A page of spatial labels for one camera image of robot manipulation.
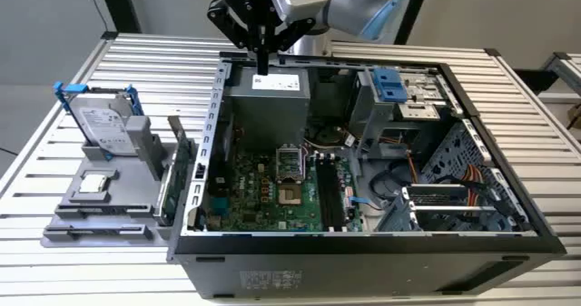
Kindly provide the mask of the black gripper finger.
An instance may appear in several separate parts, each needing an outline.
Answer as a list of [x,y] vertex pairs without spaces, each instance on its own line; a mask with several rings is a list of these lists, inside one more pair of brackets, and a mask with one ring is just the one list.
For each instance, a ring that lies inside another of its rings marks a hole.
[[207,17],[223,35],[230,39],[232,44],[239,48],[246,48],[255,54],[256,74],[263,74],[263,45],[259,25],[254,22],[254,13],[250,12],[250,21],[243,27],[230,13],[230,7],[226,0],[212,0],[208,6]]
[[315,25],[314,18],[306,18],[291,22],[287,27],[275,33],[275,24],[268,20],[264,25],[264,36],[262,39],[262,75],[268,74],[268,60],[272,53],[286,51]]

